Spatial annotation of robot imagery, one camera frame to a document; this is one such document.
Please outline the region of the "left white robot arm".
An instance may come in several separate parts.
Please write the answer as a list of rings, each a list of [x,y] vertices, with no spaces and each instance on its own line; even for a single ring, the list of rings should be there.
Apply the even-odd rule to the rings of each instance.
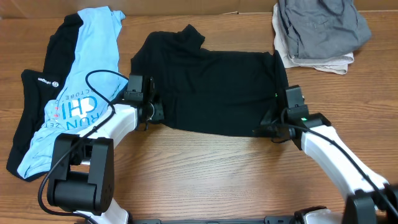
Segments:
[[[47,178],[48,203],[90,223],[132,223],[113,197],[114,150],[141,123],[163,118],[161,103],[116,104],[78,133],[60,134]]]

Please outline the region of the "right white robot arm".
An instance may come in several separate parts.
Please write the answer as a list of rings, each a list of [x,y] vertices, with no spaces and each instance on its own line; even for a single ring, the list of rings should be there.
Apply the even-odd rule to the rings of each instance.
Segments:
[[[397,223],[397,187],[364,164],[321,113],[284,108],[280,118],[262,122],[254,135],[274,143],[293,141],[322,168],[345,201],[343,213],[311,207],[295,212],[291,223],[379,223],[378,211],[385,212],[386,223]]]

